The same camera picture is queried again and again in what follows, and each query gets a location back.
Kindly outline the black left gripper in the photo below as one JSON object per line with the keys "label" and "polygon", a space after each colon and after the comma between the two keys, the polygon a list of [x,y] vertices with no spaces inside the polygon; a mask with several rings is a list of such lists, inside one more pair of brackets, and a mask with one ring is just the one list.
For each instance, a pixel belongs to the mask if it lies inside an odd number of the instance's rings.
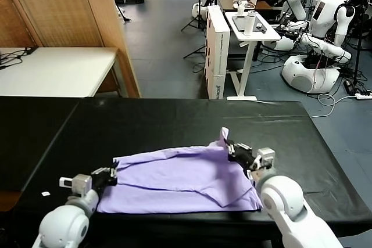
{"label": "black left gripper", "polygon": [[92,189],[98,194],[103,194],[107,186],[117,184],[117,170],[112,167],[100,167],[92,172]]}

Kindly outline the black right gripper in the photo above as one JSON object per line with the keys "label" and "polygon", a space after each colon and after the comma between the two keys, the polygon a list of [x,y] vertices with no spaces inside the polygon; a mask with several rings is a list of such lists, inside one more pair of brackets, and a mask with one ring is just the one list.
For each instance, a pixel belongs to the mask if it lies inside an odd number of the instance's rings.
{"label": "black right gripper", "polygon": [[225,140],[228,149],[228,161],[238,163],[245,171],[256,170],[255,157],[252,154],[252,148],[244,143],[237,143],[239,148],[235,148],[235,142],[232,140]]}

